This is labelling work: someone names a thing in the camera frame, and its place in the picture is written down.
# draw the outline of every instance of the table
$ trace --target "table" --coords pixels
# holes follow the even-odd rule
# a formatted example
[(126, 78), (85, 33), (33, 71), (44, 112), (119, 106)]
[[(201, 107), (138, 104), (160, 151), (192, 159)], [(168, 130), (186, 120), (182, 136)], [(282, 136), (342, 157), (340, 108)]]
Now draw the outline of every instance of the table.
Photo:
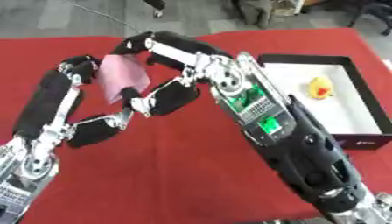
[[(381, 105), (392, 115), (392, 75), (354, 30), (227, 32), (199, 38), (229, 53), (299, 53), (349, 56)], [(11, 127), (47, 69), (67, 57), (102, 57), (121, 40), (109, 37), (2, 39), (0, 139)], [(139, 56), (146, 59), (146, 54)], [(150, 66), (153, 84), (176, 72)], [(72, 120), (116, 111), (98, 85)], [(131, 121), (105, 143), (57, 149), (60, 173), (32, 204), (32, 223), (233, 223), (318, 215), (281, 183), (202, 87), (201, 97), (165, 117)], [(392, 192), (392, 144), (350, 150), (372, 191)]]

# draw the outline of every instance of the robotic hand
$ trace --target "robotic hand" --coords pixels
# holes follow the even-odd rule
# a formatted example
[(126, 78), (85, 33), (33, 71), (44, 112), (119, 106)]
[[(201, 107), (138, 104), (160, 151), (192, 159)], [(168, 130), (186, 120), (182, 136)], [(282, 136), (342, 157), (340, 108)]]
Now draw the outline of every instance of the robotic hand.
[(135, 111), (146, 116), (171, 113), (197, 98), (196, 83), (207, 83), (217, 104), (266, 163), (329, 221), (392, 223), (392, 196), (374, 196), (366, 188), (339, 144), (293, 95), (280, 94), (261, 61), (246, 52), (232, 59), (222, 50), (167, 31), (128, 38), (116, 50), (148, 50), (149, 63), (182, 72), (146, 98), (130, 98)]
[(95, 77), (100, 61), (91, 56), (64, 60), (40, 81), (13, 127), (13, 138), (0, 147), (0, 223), (15, 223), (59, 171), (54, 148), (92, 144), (124, 130), (129, 108), (77, 123), (68, 117), (82, 101), (82, 84)]

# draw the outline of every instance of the wire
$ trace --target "wire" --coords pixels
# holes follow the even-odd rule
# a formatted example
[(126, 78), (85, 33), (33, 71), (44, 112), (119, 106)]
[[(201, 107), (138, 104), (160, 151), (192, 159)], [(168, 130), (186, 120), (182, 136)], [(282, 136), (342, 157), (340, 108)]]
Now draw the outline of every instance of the wire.
[(117, 23), (120, 23), (120, 24), (123, 24), (123, 25), (128, 26), (132, 31), (134, 31), (134, 32), (136, 32), (136, 33), (141, 33), (135, 26), (132, 26), (132, 25), (130, 25), (130, 24), (128, 24), (128, 23), (126, 23), (126, 22), (124, 22), (124, 21), (118, 19), (118, 18), (112, 17), (112, 16), (110, 16), (109, 14), (105, 14), (105, 13), (100, 12), (100, 11), (97, 11), (97, 10), (91, 10), (91, 9), (86, 8), (86, 7), (84, 7), (84, 6), (82, 6), (82, 5), (79, 5), (79, 4), (77, 4), (77, 3), (68, 2), (67, 0), (60, 0), (60, 1), (63, 2), (63, 3), (65, 3), (65, 4), (69, 4), (69, 5), (72, 5), (72, 6), (74, 6), (74, 7), (83, 9), (84, 11), (88, 11), (88, 12), (91, 12), (91, 13), (94, 13), (94, 14), (98, 14), (98, 15), (103, 16), (103, 17), (105, 17), (105, 18), (110, 18), (110, 19), (116, 21)]

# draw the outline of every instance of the floor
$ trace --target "floor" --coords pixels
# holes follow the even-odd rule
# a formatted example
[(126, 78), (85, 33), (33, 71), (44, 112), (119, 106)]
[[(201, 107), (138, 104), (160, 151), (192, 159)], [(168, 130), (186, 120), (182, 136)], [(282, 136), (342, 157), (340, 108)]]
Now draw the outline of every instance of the floor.
[[(235, 19), (228, 0), (168, 0), (160, 19), (142, 0), (67, 0), (125, 21), (130, 28), (63, 2), (65, 0), (1, 0), (0, 38), (109, 35), (130, 36), (147, 30), (169, 30), (187, 36), (259, 29)], [(315, 9), (309, 14), (275, 18), (270, 29), (341, 27), (350, 14)], [(384, 24), (362, 17), (355, 29), (385, 60), (392, 60), (392, 35), (379, 33)]]

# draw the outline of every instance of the pink cloth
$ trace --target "pink cloth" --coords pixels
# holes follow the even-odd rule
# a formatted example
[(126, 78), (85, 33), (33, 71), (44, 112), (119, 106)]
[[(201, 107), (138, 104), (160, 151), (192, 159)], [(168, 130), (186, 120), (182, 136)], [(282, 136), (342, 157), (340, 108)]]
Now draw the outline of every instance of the pink cloth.
[(150, 79), (133, 55), (107, 55), (98, 71), (98, 82), (109, 104), (122, 99), (121, 91), (127, 87), (139, 93), (149, 85)]

